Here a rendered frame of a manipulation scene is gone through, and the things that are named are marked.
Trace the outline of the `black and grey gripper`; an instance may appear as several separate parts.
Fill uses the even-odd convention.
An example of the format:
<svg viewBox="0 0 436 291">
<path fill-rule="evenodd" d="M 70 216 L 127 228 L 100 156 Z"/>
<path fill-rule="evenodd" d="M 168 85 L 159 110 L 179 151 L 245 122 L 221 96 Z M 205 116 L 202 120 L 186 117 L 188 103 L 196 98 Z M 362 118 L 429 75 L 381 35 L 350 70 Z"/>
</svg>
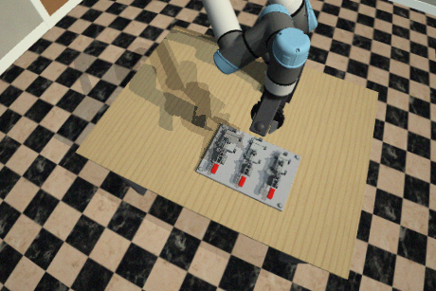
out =
<svg viewBox="0 0 436 291">
<path fill-rule="evenodd" d="M 264 91 L 264 89 L 265 89 L 265 91 Z M 260 107 L 260 104 L 261 104 L 261 102 L 262 102 L 262 100 L 263 100 L 263 97 L 264 97 L 264 94 L 266 93 L 266 95 L 267 96 L 269 96 L 270 98 L 272 98 L 272 99 L 275 99 L 275 100 L 282 100 L 282 102 L 281 102 L 281 104 L 280 104 L 280 106 L 279 106 L 279 108 L 278 108 L 278 111 L 277 111 L 277 114 L 276 114 L 276 116 L 274 117 L 274 119 L 273 119 L 273 121 L 272 121 L 272 123 L 271 123 L 271 126 L 270 126 L 270 128 L 269 128 L 269 131 L 268 131 L 268 133 L 269 134 L 272 134 L 272 133 L 274 133 L 276 130 L 278 130 L 280 127 L 282 127 L 282 125 L 283 125 L 283 122 L 284 122 L 284 115 L 283 115 L 283 108 L 284 108 L 284 106 L 285 106 L 285 104 L 286 104 L 286 102 L 287 102 L 287 99 L 288 99 L 288 95 L 290 95 L 290 93 L 288 94 L 288 95 L 285 95 L 285 96 L 277 96 L 277 95 L 274 95 L 274 94 L 272 94 L 272 93 L 270 93 L 267 89 L 266 89 L 266 87 L 265 87 L 265 85 L 263 86 L 263 93 L 262 93 L 262 95 L 261 95 L 261 101 L 258 101 L 257 102 L 257 104 L 255 104 L 253 107 L 252 107 L 252 109 L 251 109 L 251 112 L 250 112 L 250 114 L 251 114 L 251 118 L 252 118 L 252 121 L 253 121 L 253 119 L 255 118 L 255 116 L 256 116 L 256 113 L 257 113 L 257 111 L 258 111 L 258 109 L 259 109 L 259 107 Z M 288 97 L 287 97 L 288 96 Z"/>
</svg>

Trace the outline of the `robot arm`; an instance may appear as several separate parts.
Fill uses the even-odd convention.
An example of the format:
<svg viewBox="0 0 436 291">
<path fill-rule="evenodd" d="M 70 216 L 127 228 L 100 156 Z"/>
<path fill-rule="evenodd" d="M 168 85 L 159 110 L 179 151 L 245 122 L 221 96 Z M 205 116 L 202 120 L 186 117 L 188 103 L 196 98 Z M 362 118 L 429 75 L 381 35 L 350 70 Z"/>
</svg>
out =
<svg viewBox="0 0 436 291">
<path fill-rule="evenodd" d="M 268 65 L 264 71 L 266 89 L 285 96 L 294 89 L 307 59 L 310 39 L 306 34 L 318 22 L 309 0 L 268 1 L 271 5 L 262 10 L 259 23 L 244 33 L 229 0 L 202 3 L 219 46 L 213 54 L 217 68 L 229 75 L 262 57 Z M 281 102 L 265 93 L 249 130 L 266 136 Z"/>
</svg>

